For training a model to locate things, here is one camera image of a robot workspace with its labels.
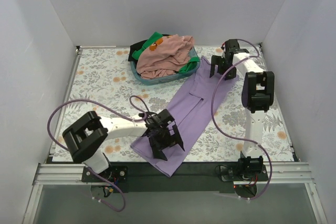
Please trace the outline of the purple t shirt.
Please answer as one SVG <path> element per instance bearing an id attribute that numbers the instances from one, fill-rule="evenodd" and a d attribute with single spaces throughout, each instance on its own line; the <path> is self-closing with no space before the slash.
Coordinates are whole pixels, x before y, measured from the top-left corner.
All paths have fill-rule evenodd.
<path id="1" fill-rule="evenodd" d="M 167 161 L 164 161 L 153 157 L 147 137 L 140 137 L 131 144 L 131 148 L 138 155 L 167 177 L 171 177 L 182 164 L 212 120 L 211 100 L 214 90 L 217 91 L 213 106 L 216 111 L 237 81 L 237 78 L 222 80 L 217 88 L 221 75 L 215 74 L 210 77 L 210 69 L 211 63 L 202 57 L 198 70 L 184 82 L 167 106 L 167 110 L 175 119 L 184 149 L 179 145 L 164 149 L 163 153 L 167 157 Z"/>

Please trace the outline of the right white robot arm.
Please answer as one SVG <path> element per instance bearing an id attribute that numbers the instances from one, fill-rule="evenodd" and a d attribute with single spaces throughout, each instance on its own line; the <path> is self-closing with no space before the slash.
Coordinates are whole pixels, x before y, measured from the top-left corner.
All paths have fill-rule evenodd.
<path id="1" fill-rule="evenodd" d="M 222 44 L 223 54 L 211 58 L 210 75 L 221 74 L 219 83 L 235 78 L 238 72 L 244 77 L 241 93 L 241 103 L 246 112 L 243 149 L 237 162 L 223 166 L 220 171 L 226 179 L 248 181 L 266 174 L 263 157 L 267 152 L 261 143 L 266 114 L 274 102 L 275 75 L 255 63 L 260 53 L 252 55 L 240 47 L 239 41 L 229 39 Z"/>

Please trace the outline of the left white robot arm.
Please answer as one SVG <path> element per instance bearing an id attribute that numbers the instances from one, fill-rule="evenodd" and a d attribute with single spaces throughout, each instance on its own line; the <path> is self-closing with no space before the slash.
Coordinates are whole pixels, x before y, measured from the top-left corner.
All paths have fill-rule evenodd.
<path id="1" fill-rule="evenodd" d="M 175 119 L 167 109 L 160 113 L 140 113 L 131 120 L 100 117 L 95 111 L 89 111 L 65 129 L 62 136 L 73 162 L 89 166 L 100 182 L 108 181 L 112 175 L 110 164 L 100 151 L 105 140 L 129 136 L 146 137 L 152 156 L 164 161 L 168 160 L 164 149 L 175 145 L 184 149 Z"/>

